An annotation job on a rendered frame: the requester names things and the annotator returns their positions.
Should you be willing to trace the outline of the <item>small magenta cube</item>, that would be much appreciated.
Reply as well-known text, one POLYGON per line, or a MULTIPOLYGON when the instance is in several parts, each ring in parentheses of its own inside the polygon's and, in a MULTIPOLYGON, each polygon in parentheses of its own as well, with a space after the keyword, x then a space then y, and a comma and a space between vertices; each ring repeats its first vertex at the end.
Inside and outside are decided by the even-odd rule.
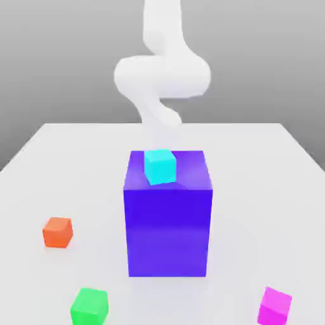
POLYGON ((257 323, 259 325, 286 325, 292 296, 265 288, 260 304, 257 323))

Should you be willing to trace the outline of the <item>small orange cube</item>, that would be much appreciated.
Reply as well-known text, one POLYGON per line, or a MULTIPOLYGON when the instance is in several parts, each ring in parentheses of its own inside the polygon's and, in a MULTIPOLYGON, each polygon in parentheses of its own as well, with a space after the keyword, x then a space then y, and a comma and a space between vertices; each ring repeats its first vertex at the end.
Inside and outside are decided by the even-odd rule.
POLYGON ((72 237, 70 218, 51 217, 43 227, 43 239, 47 248, 66 248, 72 237))

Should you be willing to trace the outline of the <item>small cyan cube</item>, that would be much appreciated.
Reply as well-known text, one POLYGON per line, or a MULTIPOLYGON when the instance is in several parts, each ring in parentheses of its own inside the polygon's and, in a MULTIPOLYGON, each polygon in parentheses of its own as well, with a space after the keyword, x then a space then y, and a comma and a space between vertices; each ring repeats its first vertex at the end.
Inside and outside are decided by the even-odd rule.
POLYGON ((144 173, 150 185, 176 182, 176 157, 168 149, 146 150, 144 173))

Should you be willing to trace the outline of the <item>large purple box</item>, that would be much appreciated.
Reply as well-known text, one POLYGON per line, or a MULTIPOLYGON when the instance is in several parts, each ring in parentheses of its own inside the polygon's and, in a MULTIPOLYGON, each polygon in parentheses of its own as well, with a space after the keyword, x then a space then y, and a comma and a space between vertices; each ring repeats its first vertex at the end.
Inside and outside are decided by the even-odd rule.
POLYGON ((175 183, 150 185, 133 150, 124 181, 131 277, 204 277, 213 186, 203 151, 176 151, 175 183))

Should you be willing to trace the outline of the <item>small green cube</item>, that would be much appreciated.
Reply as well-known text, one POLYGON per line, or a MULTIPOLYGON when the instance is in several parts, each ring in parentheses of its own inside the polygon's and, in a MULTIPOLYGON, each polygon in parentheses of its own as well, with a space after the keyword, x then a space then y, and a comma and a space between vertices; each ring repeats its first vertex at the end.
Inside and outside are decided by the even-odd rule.
POLYGON ((81 288, 70 308, 73 325, 103 325, 108 313, 108 294, 99 289, 81 288))

